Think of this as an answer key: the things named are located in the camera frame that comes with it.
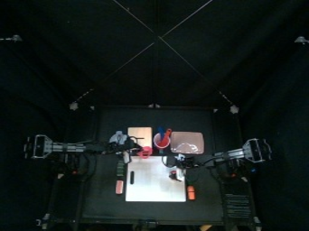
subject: cord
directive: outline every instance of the cord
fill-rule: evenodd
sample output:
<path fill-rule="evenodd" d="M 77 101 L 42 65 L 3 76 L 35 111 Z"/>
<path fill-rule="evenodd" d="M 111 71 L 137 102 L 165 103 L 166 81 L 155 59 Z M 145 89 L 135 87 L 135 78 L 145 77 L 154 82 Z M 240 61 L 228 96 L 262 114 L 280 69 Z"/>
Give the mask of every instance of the cord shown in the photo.
<path fill-rule="evenodd" d="M 171 169 L 171 168 L 176 167 L 177 165 L 176 165 L 176 164 L 174 164 L 173 166 L 171 166 L 171 165 L 167 165 L 167 164 L 165 163 L 165 161 L 163 161 L 165 156 L 166 156 L 166 155 L 162 155 L 161 161 L 162 161 L 162 163 L 165 164 L 165 166 L 169 167 L 169 168 Z"/>

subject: black mat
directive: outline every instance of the black mat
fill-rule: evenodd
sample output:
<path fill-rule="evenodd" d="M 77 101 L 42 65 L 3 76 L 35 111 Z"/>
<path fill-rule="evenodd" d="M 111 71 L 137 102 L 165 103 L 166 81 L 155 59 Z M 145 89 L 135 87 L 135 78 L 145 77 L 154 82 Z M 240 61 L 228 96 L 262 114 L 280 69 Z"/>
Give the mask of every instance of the black mat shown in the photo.
<path fill-rule="evenodd" d="M 201 132 L 204 133 L 205 152 L 197 155 L 197 160 L 204 161 L 212 157 L 216 151 L 216 143 L 220 141 L 216 134 L 222 139 L 221 148 L 226 141 L 238 145 L 240 140 L 237 126 L 232 125 L 228 131 L 217 131 L 224 124 L 234 123 L 225 118 L 220 126 L 214 126 L 213 110 L 180 110 L 180 109 L 139 109 L 139 108 L 106 108 L 99 114 L 99 126 L 97 138 L 109 140 L 115 131 L 127 133 L 131 126 L 151 126 L 153 133 L 162 125 L 170 127 L 173 131 Z M 117 195 L 117 165 L 115 155 L 98 157 L 97 173 L 94 174 L 86 190 L 85 206 L 82 218 L 115 222 L 135 222 L 141 219 L 153 219 L 161 224 L 186 224 L 186 223 L 218 223 L 222 220 L 221 196 L 217 182 L 210 176 L 206 168 L 189 170 L 189 178 L 198 177 L 193 183 L 196 187 L 196 201 L 186 202 L 126 202 L 126 193 Z"/>

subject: black enclosure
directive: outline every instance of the black enclosure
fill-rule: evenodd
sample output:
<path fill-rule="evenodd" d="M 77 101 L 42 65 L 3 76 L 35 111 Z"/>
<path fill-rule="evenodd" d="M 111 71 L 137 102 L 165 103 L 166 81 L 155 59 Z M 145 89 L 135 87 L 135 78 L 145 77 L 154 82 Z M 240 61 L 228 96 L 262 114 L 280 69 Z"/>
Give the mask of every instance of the black enclosure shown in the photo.
<path fill-rule="evenodd" d="M 106 139 L 105 119 L 86 123 L 106 106 L 236 116 L 226 147 L 266 138 L 273 150 L 253 177 L 264 230 L 308 230 L 308 9 L 308 0 L 3 0 L 0 230 L 36 230 L 51 198 L 52 166 L 24 160 L 26 137 Z"/>

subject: pink object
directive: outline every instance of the pink object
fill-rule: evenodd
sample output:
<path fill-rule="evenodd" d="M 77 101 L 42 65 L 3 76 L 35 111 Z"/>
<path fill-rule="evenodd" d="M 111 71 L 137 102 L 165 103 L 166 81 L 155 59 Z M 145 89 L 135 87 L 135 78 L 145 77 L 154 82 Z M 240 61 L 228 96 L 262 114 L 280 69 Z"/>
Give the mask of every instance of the pink object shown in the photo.
<path fill-rule="evenodd" d="M 167 136 L 167 142 L 166 143 L 163 143 L 163 141 L 161 141 L 161 134 L 157 134 L 154 136 L 154 146 L 158 149 L 165 149 L 169 146 L 169 144 L 170 144 L 170 138 L 169 138 L 169 136 Z"/>
<path fill-rule="evenodd" d="M 145 146 L 142 148 L 142 151 L 138 152 L 138 155 L 143 158 L 147 159 L 150 157 L 150 155 L 153 154 L 153 148 L 149 146 Z"/>
<path fill-rule="evenodd" d="M 158 146 L 162 147 L 162 146 L 169 145 L 169 143 L 170 143 L 170 139 L 169 139 L 170 134 L 171 134 L 171 129 L 169 128 L 167 132 L 165 134 L 165 138 L 163 138 L 162 142 L 158 144 Z"/>

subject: red object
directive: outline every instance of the red object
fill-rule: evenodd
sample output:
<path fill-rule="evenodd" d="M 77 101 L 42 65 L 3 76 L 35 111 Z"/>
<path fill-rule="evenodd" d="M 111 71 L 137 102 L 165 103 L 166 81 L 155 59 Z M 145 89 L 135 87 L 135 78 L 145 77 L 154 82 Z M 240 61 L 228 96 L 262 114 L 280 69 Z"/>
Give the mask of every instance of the red object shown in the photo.
<path fill-rule="evenodd" d="M 122 194 L 123 191 L 123 180 L 118 180 L 117 183 L 117 194 Z"/>
<path fill-rule="evenodd" d="M 169 128 L 167 131 L 166 131 L 166 134 L 165 134 L 165 138 L 163 138 L 163 140 L 161 141 L 161 143 L 158 144 L 158 146 L 161 146 L 161 147 L 167 146 L 170 134 L 171 134 L 171 129 Z"/>
<path fill-rule="evenodd" d="M 188 191 L 189 191 L 189 199 L 196 199 L 194 186 L 189 186 Z"/>

